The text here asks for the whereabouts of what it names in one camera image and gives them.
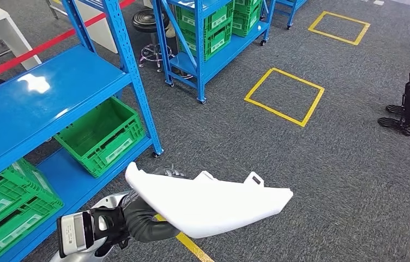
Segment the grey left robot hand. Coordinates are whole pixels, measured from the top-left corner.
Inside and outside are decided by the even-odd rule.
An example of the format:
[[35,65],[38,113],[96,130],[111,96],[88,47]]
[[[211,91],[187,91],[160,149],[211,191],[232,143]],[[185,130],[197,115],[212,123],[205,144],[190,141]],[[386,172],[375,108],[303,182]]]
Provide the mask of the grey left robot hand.
[[123,210],[126,227],[132,238],[140,242],[153,242],[176,237],[180,230],[167,221],[155,221],[158,213],[140,196]]

